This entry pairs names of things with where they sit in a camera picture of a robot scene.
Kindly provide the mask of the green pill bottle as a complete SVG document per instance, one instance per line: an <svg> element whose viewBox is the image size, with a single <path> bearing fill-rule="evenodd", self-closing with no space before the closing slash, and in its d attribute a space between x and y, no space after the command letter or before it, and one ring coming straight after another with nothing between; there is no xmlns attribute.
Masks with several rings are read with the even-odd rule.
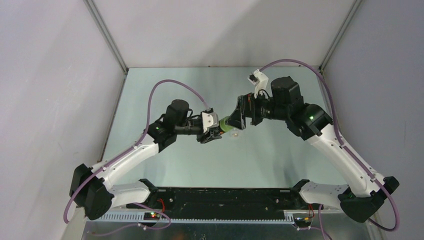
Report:
<svg viewBox="0 0 424 240"><path fill-rule="evenodd" d="M219 131L221 134L231 131L234 127L227 123L229 116L225 116L219 120Z"/></svg>

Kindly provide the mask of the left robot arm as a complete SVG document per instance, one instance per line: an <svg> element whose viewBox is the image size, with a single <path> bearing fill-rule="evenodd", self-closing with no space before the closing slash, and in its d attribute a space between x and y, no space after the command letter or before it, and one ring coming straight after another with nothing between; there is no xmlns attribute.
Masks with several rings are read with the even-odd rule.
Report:
<svg viewBox="0 0 424 240"><path fill-rule="evenodd" d="M141 203L145 208L156 206L158 194L148 180L127 184L118 184L118 180L175 143L178 135L196 136L201 144L221 138L219 117L212 108L198 115L190 115L190 112L192 109L188 102L173 100L165 113L145 129L141 142L136 142L114 159L91 167L85 164L77 166L69 195L72 202L84 209L85 217L97 220L111 208L127 204Z"/></svg>

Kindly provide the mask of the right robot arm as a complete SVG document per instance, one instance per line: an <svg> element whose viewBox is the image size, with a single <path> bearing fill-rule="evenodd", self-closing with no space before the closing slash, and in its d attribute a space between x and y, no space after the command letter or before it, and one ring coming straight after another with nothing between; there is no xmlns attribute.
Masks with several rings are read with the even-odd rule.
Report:
<svg viewBox="0 0 424 240"><path fill-rule="evenodd" d="M291 204L297 209L322 204L342 210L356 222L369 220L399 181L378 173L358 156L335 131L332 118L319 105L304 102L299 84L291 77L274 79L270 88L271 97L239 96L225 124L243 130L247 119L254 126L265 119L284 121L290 132L323 153L345 180L344 185L331 185L303 179L291 189Z"/></svg>

